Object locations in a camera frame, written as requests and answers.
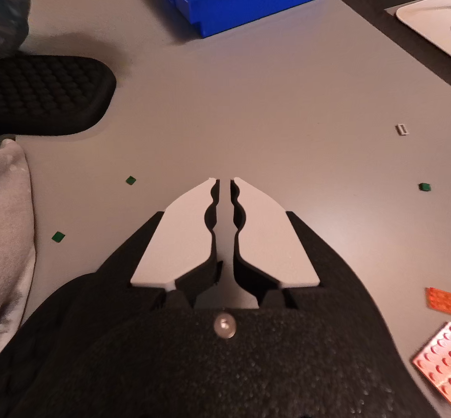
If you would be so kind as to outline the small orange lego plate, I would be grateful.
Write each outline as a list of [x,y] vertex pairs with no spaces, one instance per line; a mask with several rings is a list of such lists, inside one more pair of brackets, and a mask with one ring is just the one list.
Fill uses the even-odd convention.
[[451,293],[434,287],[425,289],[426,305],[437,312],[451,314]]

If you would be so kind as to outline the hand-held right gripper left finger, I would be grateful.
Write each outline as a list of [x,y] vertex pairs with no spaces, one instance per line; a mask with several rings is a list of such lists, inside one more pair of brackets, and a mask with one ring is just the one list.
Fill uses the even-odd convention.
[[187,290],[195,271],[216,278],[220,181],[209,178],[173,201],[132,275],[134,287]]

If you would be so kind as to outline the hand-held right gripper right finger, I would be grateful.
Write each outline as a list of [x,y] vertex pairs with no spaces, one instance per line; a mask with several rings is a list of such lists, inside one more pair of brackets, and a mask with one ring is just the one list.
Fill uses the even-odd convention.
[[230,181],[236,261],[279,289],[316,287],[319,276],[277,201],[239,177]]

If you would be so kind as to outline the person's left forearm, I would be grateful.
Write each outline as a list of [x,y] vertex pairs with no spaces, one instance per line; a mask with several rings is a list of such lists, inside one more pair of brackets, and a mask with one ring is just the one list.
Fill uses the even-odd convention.
[[31,0],[0,0],[0,58],[18,52],[29,33]]

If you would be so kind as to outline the black wrist rest pad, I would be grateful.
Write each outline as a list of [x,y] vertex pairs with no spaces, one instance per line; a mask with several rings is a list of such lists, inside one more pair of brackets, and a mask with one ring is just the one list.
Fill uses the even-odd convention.
[[95,126],[117,81],[93,58],[20,54],[0,61],[1,135],[66,136]]

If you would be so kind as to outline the white stand base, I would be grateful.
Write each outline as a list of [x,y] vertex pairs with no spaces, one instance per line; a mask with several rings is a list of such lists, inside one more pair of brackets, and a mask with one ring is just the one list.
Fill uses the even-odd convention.
[[451,54],[451,0],[422,0],[405,5],[396,17],[428,42]]

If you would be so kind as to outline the large orange lego plate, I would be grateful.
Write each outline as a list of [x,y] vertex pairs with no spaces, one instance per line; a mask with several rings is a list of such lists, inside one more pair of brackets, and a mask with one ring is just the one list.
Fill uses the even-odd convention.
[[451,323],[445,323],[411,363],[448,404],[451,403]]

